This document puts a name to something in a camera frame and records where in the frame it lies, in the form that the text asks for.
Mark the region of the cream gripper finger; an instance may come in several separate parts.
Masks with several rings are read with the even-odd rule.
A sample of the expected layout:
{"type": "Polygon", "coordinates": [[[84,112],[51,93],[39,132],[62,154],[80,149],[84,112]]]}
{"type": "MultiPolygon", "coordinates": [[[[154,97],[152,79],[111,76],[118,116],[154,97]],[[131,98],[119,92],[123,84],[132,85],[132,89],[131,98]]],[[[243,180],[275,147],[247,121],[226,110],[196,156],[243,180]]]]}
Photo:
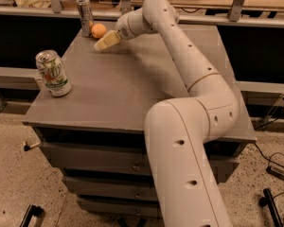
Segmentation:
{"type": "Polygon", "coordinates": [[[96,51],[102,51],[118,44],[120,40],[121,38],[116,30],[109,30],[94,44],[94,48],[96,51]]]}

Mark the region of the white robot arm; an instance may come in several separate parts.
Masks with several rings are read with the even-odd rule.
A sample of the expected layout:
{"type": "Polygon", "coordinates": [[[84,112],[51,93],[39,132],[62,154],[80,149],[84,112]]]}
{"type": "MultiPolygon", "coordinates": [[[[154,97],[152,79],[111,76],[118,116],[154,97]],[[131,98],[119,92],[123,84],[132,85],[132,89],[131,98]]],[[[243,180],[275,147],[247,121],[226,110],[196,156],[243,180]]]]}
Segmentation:
{"type": "Polygon", "coordinates": [[[188,97],[153,105],[144,123],[151,174],[165,227],[233,227],[204,143],[236,123],[239,103],[214,65],[178,26],[168,0],[144,0],[95,44],[97,51],[144,33],[161,35],[188,97]]]}

